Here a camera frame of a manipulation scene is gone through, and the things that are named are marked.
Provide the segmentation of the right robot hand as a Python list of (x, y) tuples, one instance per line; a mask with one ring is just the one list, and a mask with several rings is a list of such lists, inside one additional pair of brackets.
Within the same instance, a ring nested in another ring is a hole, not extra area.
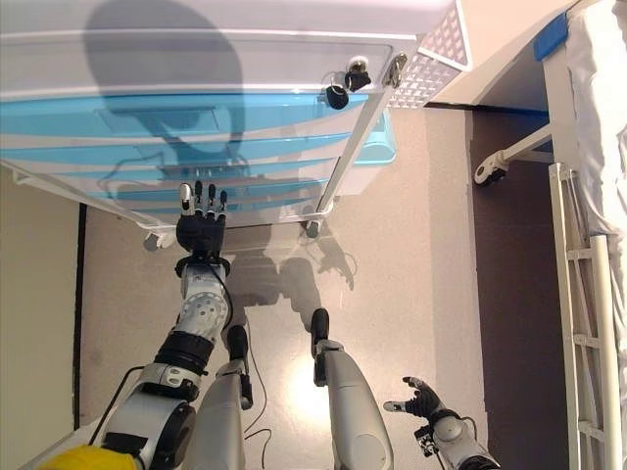
[(413, 389), (413, 397), (405, 401), (385, 401), (383, 403), (385, 411), (403, 412), (421, 418), (429, 418), (441, 406), (438, 395), (422, 379), (406, 376), (402, 381)]

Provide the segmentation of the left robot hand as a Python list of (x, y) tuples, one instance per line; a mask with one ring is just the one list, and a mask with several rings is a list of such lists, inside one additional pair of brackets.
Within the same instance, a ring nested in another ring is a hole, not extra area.
[(216, 204), (217, 187), (210, 183), (207, 200), (203, 199), (203, 183), (179, 187), (180, 217), (176, 224), (177, 243), (194, 256), (219, 259), (226, 226), (227, 193), (221, 190)]

